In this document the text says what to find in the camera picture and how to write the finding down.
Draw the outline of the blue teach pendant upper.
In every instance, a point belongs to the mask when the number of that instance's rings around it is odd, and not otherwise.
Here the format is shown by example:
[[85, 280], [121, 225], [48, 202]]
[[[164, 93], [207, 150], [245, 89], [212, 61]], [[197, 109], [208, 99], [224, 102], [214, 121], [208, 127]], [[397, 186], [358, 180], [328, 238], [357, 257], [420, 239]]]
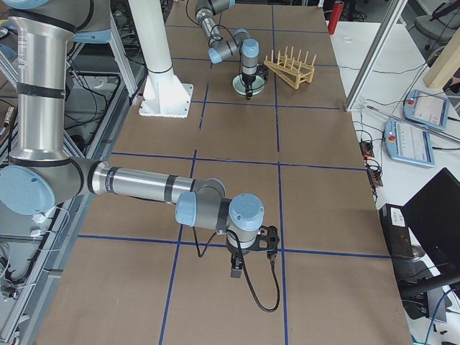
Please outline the blue teach pendant upper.
[[403, 113], [411, 121], [443, 131], [446, 129], [449, 104], [447, 98], [414, 89], [403, 101]]

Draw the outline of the blue teach pendant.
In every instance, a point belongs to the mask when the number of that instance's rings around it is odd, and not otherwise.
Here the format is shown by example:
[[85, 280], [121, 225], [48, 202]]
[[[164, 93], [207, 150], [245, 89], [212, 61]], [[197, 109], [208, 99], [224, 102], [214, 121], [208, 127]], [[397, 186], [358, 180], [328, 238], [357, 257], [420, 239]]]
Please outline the blue teach pendant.
[[402, 121], [389, 119], [385, 125], [385, 147], [393, 160], [422, 167], [434, 167], [428, 133]]
[[446, 129], [449, 104], [447, 98], [414, 89], [403, 101], [403, 113], [411, 121], [443, 131]]

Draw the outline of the light green round plate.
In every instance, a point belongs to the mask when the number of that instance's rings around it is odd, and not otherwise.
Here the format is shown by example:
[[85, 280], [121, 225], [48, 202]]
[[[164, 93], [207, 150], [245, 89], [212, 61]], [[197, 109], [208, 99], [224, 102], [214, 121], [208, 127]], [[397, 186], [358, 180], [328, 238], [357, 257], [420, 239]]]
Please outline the light green round plate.
[[[252, 84], [252, 95], [256, 96], [263, 92], [266, 81], [263, 77], [257, 75], [255, 81]], [[232, 81], [233, 89], [240, 95], [246, 96], [246, 89], [242, 80], [242, 75], [237, 75]]]

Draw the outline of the black laptop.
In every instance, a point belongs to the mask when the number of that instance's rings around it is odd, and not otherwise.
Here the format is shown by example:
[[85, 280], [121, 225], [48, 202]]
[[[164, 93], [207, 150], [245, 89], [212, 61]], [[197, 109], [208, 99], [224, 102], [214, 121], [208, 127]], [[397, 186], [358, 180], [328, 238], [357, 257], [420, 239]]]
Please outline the black laptop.
[[403, 207], [406, 224], [441, 274], [401, 285], [409, 298], [444, 285], [459, 286], [459, 181], [442, 168]]

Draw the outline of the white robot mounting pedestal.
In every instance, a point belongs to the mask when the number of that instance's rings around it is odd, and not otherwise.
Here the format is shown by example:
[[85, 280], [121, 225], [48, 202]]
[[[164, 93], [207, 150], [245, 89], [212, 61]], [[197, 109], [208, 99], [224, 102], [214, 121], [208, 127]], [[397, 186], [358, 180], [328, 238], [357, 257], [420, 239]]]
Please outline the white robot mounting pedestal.
[[181, 83], [173, 70], [160, 2], [131, 0], [129, 7], [148, 72], [139, 114], [187, 117], [193, 85]]

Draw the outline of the wooden beam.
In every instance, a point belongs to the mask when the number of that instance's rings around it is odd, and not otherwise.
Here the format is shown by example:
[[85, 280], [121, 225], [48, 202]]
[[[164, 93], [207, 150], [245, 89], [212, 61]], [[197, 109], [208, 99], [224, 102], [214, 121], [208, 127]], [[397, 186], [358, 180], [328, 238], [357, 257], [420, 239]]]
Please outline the wooden beam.
[[459, 29], [438, 56], [428, 73], [423, 77], [428, 88], [443, 88], [459, 69]]

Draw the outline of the red bottle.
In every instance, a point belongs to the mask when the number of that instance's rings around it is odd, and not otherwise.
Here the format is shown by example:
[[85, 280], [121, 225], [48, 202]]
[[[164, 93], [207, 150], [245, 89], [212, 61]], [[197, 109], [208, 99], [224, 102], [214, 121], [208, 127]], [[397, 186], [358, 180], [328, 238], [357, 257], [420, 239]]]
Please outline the red bottle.
[[344, 1], [335, 1], [328, 21], [328, 33], [333, 35], [344, 9]]

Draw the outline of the wooden dish rack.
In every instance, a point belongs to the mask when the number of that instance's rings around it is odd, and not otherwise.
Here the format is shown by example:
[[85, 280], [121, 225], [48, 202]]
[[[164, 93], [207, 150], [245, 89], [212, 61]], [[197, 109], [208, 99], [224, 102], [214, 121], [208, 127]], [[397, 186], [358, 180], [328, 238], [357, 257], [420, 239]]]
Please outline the wooden dish rack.
[[315, 74], [315, 62], [317, 55], [309, 58], [309, 51], [299, 49], [295, 54], [293, 46], [286, 46], [284, 51], [271, 51], [265, 56], [264, 65], [276, 76], [285, 81], [290, 87], [298, 90], [302, 83], [312, 83]]

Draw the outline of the blue teach pendant lower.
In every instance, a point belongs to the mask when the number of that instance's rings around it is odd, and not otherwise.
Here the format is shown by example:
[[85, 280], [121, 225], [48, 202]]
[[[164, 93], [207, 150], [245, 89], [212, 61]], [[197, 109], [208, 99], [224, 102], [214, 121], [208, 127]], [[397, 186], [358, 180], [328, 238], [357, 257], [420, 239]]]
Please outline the blue teach pendant lower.
[[385, 125], [385, 147], [393, 160], [422, 167], [434, 167], [428, 133], [402, 121], [389, 119]]

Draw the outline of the black power strip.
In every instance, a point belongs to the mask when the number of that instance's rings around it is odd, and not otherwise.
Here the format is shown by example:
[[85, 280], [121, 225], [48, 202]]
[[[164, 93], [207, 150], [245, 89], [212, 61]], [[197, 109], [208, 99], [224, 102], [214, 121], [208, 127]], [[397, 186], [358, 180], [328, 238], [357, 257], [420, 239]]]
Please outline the black power strip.
[[370, 140], [361, 140], [359, 142], [359, 147], [363, 156], [369, 184], [373, 188], [382, 187], [382, 167], [374, 156], [372, 142]]

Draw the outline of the aluminium frame post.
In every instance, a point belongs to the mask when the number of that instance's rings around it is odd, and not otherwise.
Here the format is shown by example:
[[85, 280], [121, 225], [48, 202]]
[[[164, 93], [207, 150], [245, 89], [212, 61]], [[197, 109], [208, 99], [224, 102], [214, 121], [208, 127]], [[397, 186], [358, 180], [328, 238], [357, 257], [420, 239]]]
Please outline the aluminium frame post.
[[366, 54], [366, 57], [359, 69], [359, 72], [355, 78], [355, 81], [351, 87], [349, 95], [347, 96], [344, 104], [345, 111], [351, 111], [357, 102], [358, 97], [370, 75], [374, 64], [377, 61], [385, 43], [391, 33], [392, 28], [397, 23], [400, 15], [403, 12], [408, 0], [393, 0], [390, 2], [390, 6], [382, 20], [382, 23], [377, 30], [377, 33], [370, 45], [370, 48]]

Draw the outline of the black computer box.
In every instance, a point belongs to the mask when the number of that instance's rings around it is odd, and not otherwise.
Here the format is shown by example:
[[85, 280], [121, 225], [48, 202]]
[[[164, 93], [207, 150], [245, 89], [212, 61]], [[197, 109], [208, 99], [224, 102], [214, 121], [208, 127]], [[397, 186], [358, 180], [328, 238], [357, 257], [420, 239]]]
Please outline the black computer box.
[[401, 206], [386, 203], [379, 210], [379, 220], [387, 250], [393, 259], [415, 261], [426, 253], [420, 245], [412, 244]]

